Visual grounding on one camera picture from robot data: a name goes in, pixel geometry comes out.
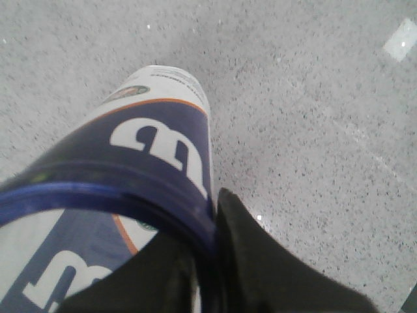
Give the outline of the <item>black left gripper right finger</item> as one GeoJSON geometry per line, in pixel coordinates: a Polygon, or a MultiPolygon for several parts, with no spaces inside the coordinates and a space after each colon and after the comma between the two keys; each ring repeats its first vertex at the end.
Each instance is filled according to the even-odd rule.
{"type": "Polygon", "coordinates": [[[220,189],[217,209],[215,255],[197,264],[205,312],[377,311],[279,244],[229,189],[220,189]]]}

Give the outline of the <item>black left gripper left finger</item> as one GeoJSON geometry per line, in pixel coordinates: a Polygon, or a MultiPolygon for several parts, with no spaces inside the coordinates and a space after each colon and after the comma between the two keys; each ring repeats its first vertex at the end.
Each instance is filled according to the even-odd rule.
{"type": "Polygon", "coordinates": [[[188,247],[158,233],[123,266],[65,299],[58,312],[191,312],[195,262],[188,247]]]}

